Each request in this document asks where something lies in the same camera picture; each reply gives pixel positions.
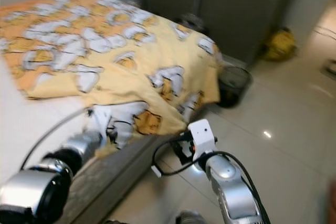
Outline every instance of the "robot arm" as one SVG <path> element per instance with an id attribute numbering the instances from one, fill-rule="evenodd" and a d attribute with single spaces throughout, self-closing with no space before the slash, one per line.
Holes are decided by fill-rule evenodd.
<path id="1" fill-rule="evenodd" d="M 98 131 L 77 134 L 40 163 L 11 177 L 0 189 L 0 223 L 50 224 L 59 219 L 73 177 L 101 140 Z"/>
<path id="2" fill-rule="evenodd" d="M 183 148 L 176 143 L 178 141 L 174 141 L 171 145 L 182 165 L 199 160 L 195 163 L 195 166 L 197 169 L 204 171 L 210 180 L 212 189 L 218 198 L 224 223 L 263 223 L 259 206 L 250 187 L 243 180 L 240 169 L 226 157 L 212 155 L 212 153 L 217 152 L 217 148 L 208 121 L 200 120 L 191 123 L 188 129 L 189 132 L 184 133 L 181 138 L 190 143 L 189 148 Z M 187 157 L 185 153 L 187 149 L 191 152 L 190 157 Z M 152 169 L 157 175 L 162 175 L 162 170 L 157 166 L 152 166 Z"/>

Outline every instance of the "yellow bedsheet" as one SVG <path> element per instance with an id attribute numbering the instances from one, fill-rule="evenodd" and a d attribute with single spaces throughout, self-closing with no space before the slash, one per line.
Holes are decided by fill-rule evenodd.
<path id="1" fill-rule="evenodd" d="M 37 0 L 0 9 L 0 52 L 28 98 L 80 95 L 117 146 L 186 127 L 217 101 L 208 37 L 117 0 Z"/>

